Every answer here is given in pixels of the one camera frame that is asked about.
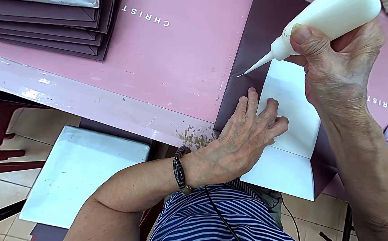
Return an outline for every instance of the bracelet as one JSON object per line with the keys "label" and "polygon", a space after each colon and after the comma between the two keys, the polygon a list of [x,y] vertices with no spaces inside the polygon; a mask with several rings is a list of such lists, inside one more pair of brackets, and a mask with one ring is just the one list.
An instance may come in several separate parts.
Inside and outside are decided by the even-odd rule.
{"label": "bracelet", "polygon": [[188,195],[192,191],[192,188],[185,183],[184,169],[182,168],[181,162],[179,160],[187,150],[188,147],[185,145],[179,147],[173,160],[173,172],[175,173],[176,182],[178,183],[178,186],[184,195]]}

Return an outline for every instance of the fingernail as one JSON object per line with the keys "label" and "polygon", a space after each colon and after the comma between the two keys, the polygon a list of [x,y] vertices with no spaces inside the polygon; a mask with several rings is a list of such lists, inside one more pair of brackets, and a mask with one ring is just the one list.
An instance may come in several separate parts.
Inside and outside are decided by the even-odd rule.
{"label": "fingernail", "polygon": [[294,24],[292,27],[291,37],[297,44],[303,44],[311,36],[311,31],[306,26]]}

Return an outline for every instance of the blue striped shirt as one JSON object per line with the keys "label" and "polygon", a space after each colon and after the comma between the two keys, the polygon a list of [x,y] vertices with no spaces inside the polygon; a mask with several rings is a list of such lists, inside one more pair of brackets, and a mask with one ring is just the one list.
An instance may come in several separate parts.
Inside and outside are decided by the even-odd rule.
{"label": "blue striped shirt", "polygon": [[[240,240],[293,241],[281,231],[261,198],[244,182],[207,186],[208,193]],[[165,203],[150,240],[235,240],[213,209],[204,188],[176,192]]]}

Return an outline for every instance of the hand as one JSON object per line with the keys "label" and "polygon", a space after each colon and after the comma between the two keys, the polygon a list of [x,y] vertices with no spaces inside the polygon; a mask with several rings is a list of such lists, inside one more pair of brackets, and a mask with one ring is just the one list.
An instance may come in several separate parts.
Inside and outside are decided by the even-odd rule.
{"label": "hand", "polygon": [[250,88],[248,98],[240,97],[219,138],[194,152],[193,162],[182,163],[191,172],[187,184],[200,187],[224,183],[249,172],[264,148],[274,143],[273,138],[288,130],[288,119],[276,118],[278,105],[276,100],[268,99],[266,109],[257,116],[258,94]]}
{"label": "hand", "polygon": [[301,55],[286,60],[304,66],[306,97],[319,115],[367,110],[368,76],[385,42],[376,19],[332,42],[319,30],[295,25],[290,42]]}

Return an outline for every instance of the white glue bottle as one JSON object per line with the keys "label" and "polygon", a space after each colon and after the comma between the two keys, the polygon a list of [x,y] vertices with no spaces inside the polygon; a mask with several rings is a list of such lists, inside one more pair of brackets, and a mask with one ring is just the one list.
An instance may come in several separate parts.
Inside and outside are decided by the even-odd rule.
{"label": "white glue bottle", "polygon": [[282,35],[272,43],[271,51],[244,75],[272,59],[284,60],[299,55],[289,42],[294,24],[311,26],[334,40],[373,20],[380,10],[380,0],[315,0],[285,27]]}

